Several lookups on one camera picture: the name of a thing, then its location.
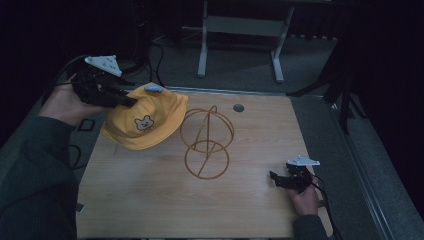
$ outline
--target dark sleeve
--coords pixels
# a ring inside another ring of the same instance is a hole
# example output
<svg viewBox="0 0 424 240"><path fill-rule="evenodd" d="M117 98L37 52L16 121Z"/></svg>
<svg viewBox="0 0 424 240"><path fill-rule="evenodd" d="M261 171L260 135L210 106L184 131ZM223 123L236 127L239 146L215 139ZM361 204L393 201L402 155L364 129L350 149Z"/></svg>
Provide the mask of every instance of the dark sleeve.
<svg viewBox="0 0 424 240"><path fill-rule="evenodd" d="M0 187L0 239L77 239L72 130L45 117L25 126L18 158Z"/></svg>
<svg viewBox="0 0 424 240"><path fill-rule="evenodd" d="M328 240L325 228L317 215L305 215L293 222L296 240Z"/></svg>

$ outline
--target metal stand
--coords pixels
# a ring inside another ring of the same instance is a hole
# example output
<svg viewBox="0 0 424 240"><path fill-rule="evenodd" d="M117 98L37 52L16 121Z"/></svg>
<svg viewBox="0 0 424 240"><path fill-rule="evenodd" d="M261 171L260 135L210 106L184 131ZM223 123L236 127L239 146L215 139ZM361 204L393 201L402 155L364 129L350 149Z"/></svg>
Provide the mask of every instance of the metal stand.
<svg viewBox="0 0 424 240"><path fill-rule="evenodd" d="M275 79L283 82L280 54L287 36L294 7L290 7L285 21L273 21L262 19L232 18L208 15L208 1L203 2L203 27L202 49L200 51L198 77L206 75L206 62L208 56L207 34L208 32L221 32L233 34L247 34L257 36L278 37L279 42L275 50L271 52L271 60L274 66Z"/></svg>

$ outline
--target wooden table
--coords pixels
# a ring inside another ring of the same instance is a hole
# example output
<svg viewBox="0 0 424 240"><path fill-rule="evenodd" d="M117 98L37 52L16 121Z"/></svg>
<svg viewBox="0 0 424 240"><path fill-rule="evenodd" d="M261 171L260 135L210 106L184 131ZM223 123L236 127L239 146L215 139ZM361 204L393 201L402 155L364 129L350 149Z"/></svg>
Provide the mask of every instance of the wooden table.
<svg viewBox="0 0 424 240"><path fill-rule="evenodd" d="M284 189L275 187L269 177L270 170L287 175L288 159L308 156L290 100L283 96L184 94L189 96L187 110L216 105L234 125L234 140L226 149L230 156L227 171L213 180L190 174L184 164L188 147L179 130L162 143L139 151L100 134L80 185L78 202L85 209L77 213L78 236L293 236L292 222L297 217L293 206ZM244 111L234 111L235 104L242 104ZM211 119L210 125L219 122ZM184 123L183 134L197 133L195 122ZM212 131L222 137L219 141L228 136L225 127L211 127ZM213 156L220 158L222 153ZM211 161L206 167L213 171L222 164ZM331 235L325 209L319 214Z"/></svg>

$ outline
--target hat brim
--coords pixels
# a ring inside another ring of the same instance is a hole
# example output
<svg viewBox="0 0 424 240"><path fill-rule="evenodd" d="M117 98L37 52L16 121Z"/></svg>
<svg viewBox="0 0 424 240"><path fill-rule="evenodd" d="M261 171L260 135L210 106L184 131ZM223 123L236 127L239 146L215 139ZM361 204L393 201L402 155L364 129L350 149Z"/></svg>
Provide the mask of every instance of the hat brim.
<svg viewBox="0 0 424 240"><path fill-rule="evenodd" d="M103 126L101 133L132 150L146 149L159 144L171 136L180 127L184 120L185 113L187 111L188 97L181 94L176 95L177 100L175 104L173 104L169 116L166 118L165 122L155 128L154 131L138 138L125 138L112 134Z"/></svg>

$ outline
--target gray floor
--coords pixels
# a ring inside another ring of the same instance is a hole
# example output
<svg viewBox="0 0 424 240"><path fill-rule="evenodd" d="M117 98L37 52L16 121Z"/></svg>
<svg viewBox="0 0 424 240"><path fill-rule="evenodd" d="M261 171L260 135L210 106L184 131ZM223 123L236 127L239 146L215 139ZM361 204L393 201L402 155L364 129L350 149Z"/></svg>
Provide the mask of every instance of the gray floor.
<svg viewBox="0 0 424 240"><path fill-rule="evenodd" d="M164 48L160 77L171 89L201 88L261 94L295 91L317 79L336 43L296 38L286 40L281 56L285 81L280 84L274 80L270 61L271 40L259 47L257 43L241 46L245 42L240 40L234 44L225 38L210 39L206 76L198 78L200 45L198 35L190 34L181 46L172 45L165 38L156 40ZM159 57L159 48L153 47L151 59L154 66ZM128 80L144 84L149 78L144 71ZM309 156L322 163L315 171L325 181L332 202L332 215L343 239L423 239L423 221L372 125L352 111L354 118L348 122L350 134L343 134L337 123L337 106L330 106L321 98L326 88L323 86L308 95L291 99ZM28 117L37 110L38 105ZM102 116L93 119L97 121L92 132L76 130L72 136L74 144L84 146L82 164L91 154ZM22 128L18 129L1 149L0 179L16 156L21 131ZM81 178L83 170L76 174Z"/></svg>

